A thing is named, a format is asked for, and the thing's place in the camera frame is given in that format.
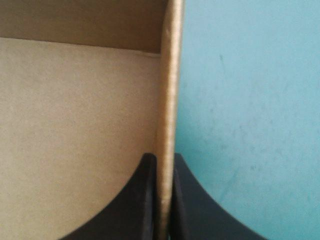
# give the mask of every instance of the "cardboard box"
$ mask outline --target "cardboard box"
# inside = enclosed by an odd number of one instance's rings
[[[0,0],[0,239],[66,235],[145,152],[165,237],[182,13],[181,0]]]

